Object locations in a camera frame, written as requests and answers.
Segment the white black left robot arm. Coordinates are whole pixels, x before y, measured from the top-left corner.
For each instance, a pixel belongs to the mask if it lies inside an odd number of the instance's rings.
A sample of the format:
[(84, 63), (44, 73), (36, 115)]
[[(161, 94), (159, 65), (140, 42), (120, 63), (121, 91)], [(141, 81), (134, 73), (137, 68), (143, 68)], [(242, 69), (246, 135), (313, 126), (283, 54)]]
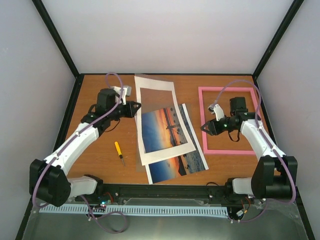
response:
[(51, 155), (43, 160), (35, 159), (29, 167), (29, 192), (35, 204), (40, 199), (55, 207), (68, 199), (87, 195), (92, 201), (103, 198), (103, 180), (86, 174), (68, 178), (73, 164), (110, 127), (112, 121), (134, 118), (141, 104), (127, 101), (131, 87), (112, 86), (100, 90), (93, 104), (72, 135)]

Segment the pink picture frame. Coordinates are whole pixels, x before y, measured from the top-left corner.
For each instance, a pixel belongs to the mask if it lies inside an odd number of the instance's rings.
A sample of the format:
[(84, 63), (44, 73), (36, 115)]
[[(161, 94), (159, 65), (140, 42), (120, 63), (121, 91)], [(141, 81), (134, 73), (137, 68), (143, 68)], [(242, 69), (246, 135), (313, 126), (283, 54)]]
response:
[[(234, 97), (229, 100), (230, 116), (224, 114), (223, 109), (215, 101), (211, 105), (210, 111), (215, 114), (216, 118), (205, 121), (205, 109), (203, 92), (218, 92), (220, 97), (224, 92), (249, 92), (254, 106), (253, 111), (249, 111), (246, 107), (246, 99), (244, 97)], [(200, 86), (198, 88), (201, 131), (203, 142), (203, 153), (209, 155), (243, 155), (254, 156), (256, 153), (253, 150), (232, 150), (232, 149), (209, 149), (207, 143), (207, 136), (218, 136), (224, 132), (231, 133), (237, 131), (237, 142), (240, 140), (240, 133), (245, 134), (248, 130), (244, 128), (245, 125), (253, 125), (255, 123), (255, 114), (259, 110), (259, 103), (252, 87), (209, 87)]]

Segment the yellow black flathead screwdriver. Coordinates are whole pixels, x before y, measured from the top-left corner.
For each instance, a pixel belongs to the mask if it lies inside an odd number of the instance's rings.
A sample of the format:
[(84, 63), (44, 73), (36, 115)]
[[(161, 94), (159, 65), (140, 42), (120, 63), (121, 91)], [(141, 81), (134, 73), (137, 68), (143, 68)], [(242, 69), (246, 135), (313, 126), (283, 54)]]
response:
[(115, 142), (114, 142), (114, 146), (115, 146), (115, 149), (116, 149), (116, 151), (117, 151), (117, 154), (118, 154), (119, 158), (120, 158), (121, 161), (122, 161), (123, 166), (125, 167), (126, 164), (125, 164), (125, 160), (124, 160), (124, 157), (123, 157), (123, 154), (122, 154), (122, 151), (121, 151), (121, 148), (120, 148), (119, 143), (118, 143), (117, 141), (115, 141)]

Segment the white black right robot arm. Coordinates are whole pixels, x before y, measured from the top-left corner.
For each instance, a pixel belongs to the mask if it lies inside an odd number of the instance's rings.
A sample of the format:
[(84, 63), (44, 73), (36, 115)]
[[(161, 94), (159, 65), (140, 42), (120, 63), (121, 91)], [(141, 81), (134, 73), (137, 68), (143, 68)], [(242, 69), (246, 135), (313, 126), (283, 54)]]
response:
[(200, 129), (210, 136), (237, 131), (238, 136), (244, 136), (249, 142), (258, 163), (252, 177), (230, 178), (227, 186), (234, 194), (293, 203), (297, 197), (296, 158), (286, 155), (274, 143), (258, 112), (248, 110), (244, 97), (231, 98), (229, 105), (230, 115), (226, 116), (217, 102), (211, 104), (208, 109), (215, 118)]

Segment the brown backing board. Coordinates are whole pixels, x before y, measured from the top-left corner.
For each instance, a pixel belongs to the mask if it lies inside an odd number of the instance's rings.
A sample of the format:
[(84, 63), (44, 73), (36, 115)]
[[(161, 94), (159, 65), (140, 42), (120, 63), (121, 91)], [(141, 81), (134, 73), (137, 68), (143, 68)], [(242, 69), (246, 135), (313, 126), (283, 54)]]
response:
[(135, 170), (138, 173), (145, 173), (146, 172), (146, 167), (144, 165), (142, 165), (142, 162), (141, 162), (138, 143), (136, 143)]

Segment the sunset photo print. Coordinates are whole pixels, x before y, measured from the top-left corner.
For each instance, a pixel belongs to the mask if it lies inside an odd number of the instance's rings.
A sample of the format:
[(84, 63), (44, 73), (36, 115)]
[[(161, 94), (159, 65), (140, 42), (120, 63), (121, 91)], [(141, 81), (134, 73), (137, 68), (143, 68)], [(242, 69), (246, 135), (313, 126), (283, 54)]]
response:
[(143, 113), (139, 134), (149, 184), (208, 170), (185, 104)]

